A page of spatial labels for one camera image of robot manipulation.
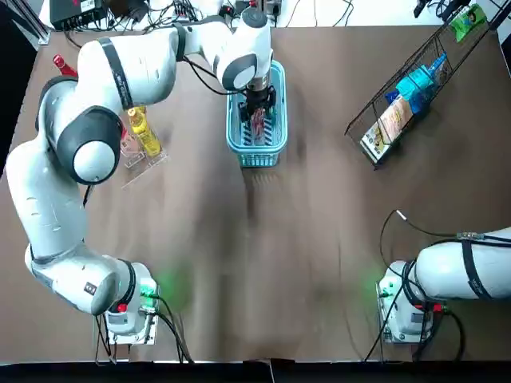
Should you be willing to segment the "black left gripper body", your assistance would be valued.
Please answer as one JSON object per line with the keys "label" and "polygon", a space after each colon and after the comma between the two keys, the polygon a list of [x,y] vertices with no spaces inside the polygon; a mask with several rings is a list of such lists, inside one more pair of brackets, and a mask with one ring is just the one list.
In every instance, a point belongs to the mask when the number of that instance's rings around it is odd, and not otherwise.
{"label": "black left gripper body", "polygon": [[261,90],[246,91],[246,106],[248,111],[256,111],[257,109],[269,110],[275,106],[276,90],[273,86]]}

